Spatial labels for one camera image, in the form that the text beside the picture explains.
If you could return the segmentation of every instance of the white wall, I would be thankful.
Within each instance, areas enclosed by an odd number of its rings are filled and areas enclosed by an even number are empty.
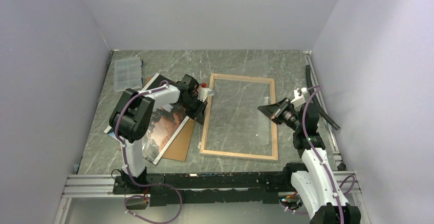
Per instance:
[[[109,51],[82,0],[0,0],[0,222],[53,223]]]
[[[85,0],[110,49],[312,49],[337,0]]]
[[[433,223],[434,0],[339,0],[313,48],[374,224]]]

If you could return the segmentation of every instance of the gray marble tabletop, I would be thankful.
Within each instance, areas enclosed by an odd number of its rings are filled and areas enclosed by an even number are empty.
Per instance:
[[[103,131],[121,92],[113,90],[114,62],[139,56],[144,61],[142,76],[155,73],[180,80],[185,74],[209,83],[211,73],[273,78],[276,100],[293,98],[292,91],[306,86],[302,51],[274,50],[198,50],[198,51],[115,51],[101,91],[92,128],[81,160],[79,174],[107,174],[122,167],[118,142]],[[267,118],[252,109],[269,102],[269,86],[245,82],[215,83],[216,99],[212,104],[207,149],[271,155],[270,126]],[[293,130],[281,125],[278,132],[278,161],[224,158],[200,155],[198,144],[202,126],[196,124],[185,162],[161,159],[155,166],[147,162],[148,173],[281,171],[288,162],[301,162],[292,144]],[[328,131],[322,120],[319,133],[335,168]]]

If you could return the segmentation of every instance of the clear plastic box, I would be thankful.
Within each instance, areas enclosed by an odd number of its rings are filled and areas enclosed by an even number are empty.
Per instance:
[[[115,60],[115,84],[116,92],[127,88],[142,87],[142,62],[140,57]]]

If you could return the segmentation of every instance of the light wood frame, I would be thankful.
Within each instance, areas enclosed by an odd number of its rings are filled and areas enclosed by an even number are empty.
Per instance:
[[[270,84],[271,104],[276,103],[276,85],[274,83],[274,79],[263,78],[263,77],[246,77],[246,76],[212,73],[211,74],[211,80],[209,81],[209,87],[210,88],[214,88],[214,80],[215,79],[268,83],[268,84]],[[235,158],[245,158],[245,159],[278,160],[277,125],[275,123],[272,123],[272,125],[271,125],[271,142],[272,142],[271,143],[271,151],[272,151],[271,156],[247,154],[247,153],[236,153],[236,152],[228,152],[228,151],[214,151],[214,150],[205,149],[206,148],[206,139],[208,136],[209,117],[211,115],[212,96],[208,97],[207,101],[208,101],[208,104],[207,104],[206,110],[205,110],[205,122],[204,122],[202,142],[201,142],[201,151],[200,151],[201,154],[215,155],[215,156],[231,156],[231,157],[235,157]]]

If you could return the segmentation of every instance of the black tube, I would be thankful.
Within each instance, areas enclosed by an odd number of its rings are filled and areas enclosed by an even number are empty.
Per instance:
[[[308,86],[308,88],[312,87],[312,78],[311,78],[311,66],[310,65],[306,65],[306,85]],[[309,94],[312,95],[312,93],[314,92],[313,89],[309,90]],[[319,114],[335,129],[335,130],[339,130],[340,126],[333,121],[333,119],[327,115],[326,111],[324,111],[324,109],[322,109],[321,104],[318,101],[318,98],[316,96],[313,97],[312,102],[316,105],[319,106]]]

